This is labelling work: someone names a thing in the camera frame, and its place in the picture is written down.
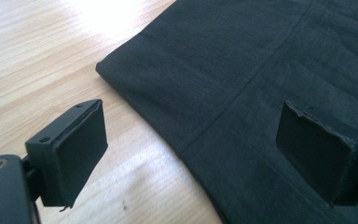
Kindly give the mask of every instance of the sunlight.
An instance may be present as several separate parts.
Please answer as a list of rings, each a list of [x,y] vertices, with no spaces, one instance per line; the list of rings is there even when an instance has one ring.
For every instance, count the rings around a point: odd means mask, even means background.
[[[66,0],[77,13],[83,28],[103,35],[118,35],[136,28],[145,1]]]

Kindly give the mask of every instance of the black plastic part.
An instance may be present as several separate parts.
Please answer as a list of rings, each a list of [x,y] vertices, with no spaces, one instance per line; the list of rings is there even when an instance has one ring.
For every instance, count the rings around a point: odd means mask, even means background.
[[[285,102],[277,146],[327,203],[358,203],[357,130],[312,106]]]
[[[40,223],[17,156],[0,156],[0,223]]]
[[[42,171],[40,170],[40,168],[34,168],[31,165],[28,156],[24,157],[21,162],[25,174],[25,179],[28,185],[30,198],[34,202],[37,198],[40,197],[43,190],[45,190],[45,180],[43,179]]]
[[[44,206],[70,206],[107,149],[103,102],[73,106],[25,143],[45,182]]]

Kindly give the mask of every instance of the black fabric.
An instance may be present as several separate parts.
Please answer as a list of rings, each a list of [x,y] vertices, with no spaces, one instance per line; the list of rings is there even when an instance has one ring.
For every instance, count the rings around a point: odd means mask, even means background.
[[[178,0],[97,64],[226,223],[358,223],[275,144],[285,99],[358,129],[358,1]]]

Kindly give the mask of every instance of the wooden table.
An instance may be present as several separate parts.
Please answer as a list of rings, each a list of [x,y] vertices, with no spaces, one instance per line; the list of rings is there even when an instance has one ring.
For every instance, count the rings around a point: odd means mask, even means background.
[[[173,0],[0,1],[0,154],[72,105],[103,99],[109,148],[72,210],[43,223],[220,223],[167,144],[95,72]]]

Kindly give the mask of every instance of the folded fabric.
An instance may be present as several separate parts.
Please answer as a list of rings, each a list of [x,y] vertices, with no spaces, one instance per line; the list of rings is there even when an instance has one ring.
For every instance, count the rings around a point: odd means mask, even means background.
[[[284,100],[358,130],[358,1],[178,0],[97,64],[226,223],[358,223],[277,149]]]

